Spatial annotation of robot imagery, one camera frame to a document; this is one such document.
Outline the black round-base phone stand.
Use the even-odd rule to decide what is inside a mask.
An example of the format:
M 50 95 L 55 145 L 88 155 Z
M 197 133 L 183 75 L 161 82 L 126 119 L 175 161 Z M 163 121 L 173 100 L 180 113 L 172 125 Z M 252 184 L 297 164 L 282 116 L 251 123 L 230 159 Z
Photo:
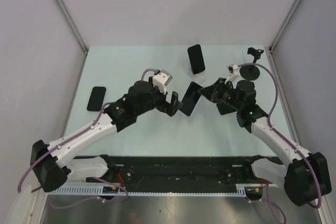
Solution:
M 249 47 L 247 49 L 247 54 L 253 56 L 254 58 L 252 63 L 257 63 L 257 61 L 261 58 L 261 55 L 263 53 L 264 53 L 263 49 L 255 49 L 253 47 Z M 242 78 L 249 81 L 257 80 L 260 76 L 260 70 L 255 65 L 241 66 L 239 73 Z

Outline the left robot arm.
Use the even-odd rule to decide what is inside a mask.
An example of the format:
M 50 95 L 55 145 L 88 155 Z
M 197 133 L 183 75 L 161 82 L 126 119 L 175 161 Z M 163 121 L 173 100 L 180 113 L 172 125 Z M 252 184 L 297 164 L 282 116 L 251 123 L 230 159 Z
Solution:
M 74 158 L 99 140 L 134 124 L 138 116 L 153 109 L 174 116 L 182 103 L 176 92 L 172 92 L 170 102 L 167 102 L 166 96 L 165 84 L 153 80 L 137 81 L 122 98 L 104 104 L 97 118 L 81 129 L 49 143 L 43 140 L 35 142 L 32 145 L 30 170 L 34 172 L 40 187 L 49 193 L 71 180 L 96 177 L 105 182 L 112 181 L 116 169 L 108 155 Z

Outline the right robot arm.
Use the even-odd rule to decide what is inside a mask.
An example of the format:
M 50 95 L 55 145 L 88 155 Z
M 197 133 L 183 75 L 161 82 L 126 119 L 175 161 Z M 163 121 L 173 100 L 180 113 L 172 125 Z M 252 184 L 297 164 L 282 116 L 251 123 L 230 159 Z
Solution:
M 265 157 L 255 157 L 242 169 L 243 179 L 254 183 L 263 178 L 282 187 L 297 206 L 320 200 L 331 193 L 328 163 L 319 152 L 312 153 L 287 139 L 271 123 L 269 115 L 256 103 L 253 82 L 240 80 L 236 86 L 224 78 L 198 90 L 212 103 L 222 105 L 227 113 L 236 112 L 240 127 L 262 140 L 281 160 L 281 164 Z

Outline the blue-edged phone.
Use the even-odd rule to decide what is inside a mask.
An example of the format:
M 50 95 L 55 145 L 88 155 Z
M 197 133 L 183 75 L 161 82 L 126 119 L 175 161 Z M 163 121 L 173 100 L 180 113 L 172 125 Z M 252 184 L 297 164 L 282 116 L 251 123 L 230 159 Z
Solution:
M 190 85 L 188 86 L 184 97 L 182 99 L 182 107 L 180 108 L 180 111 L 186 115 L 191 116 L 193 113 L 201 95 L 199 94 L 199 89 L 201 89 L 202 86 L 200 86 L 198 83 L 192 81 Z

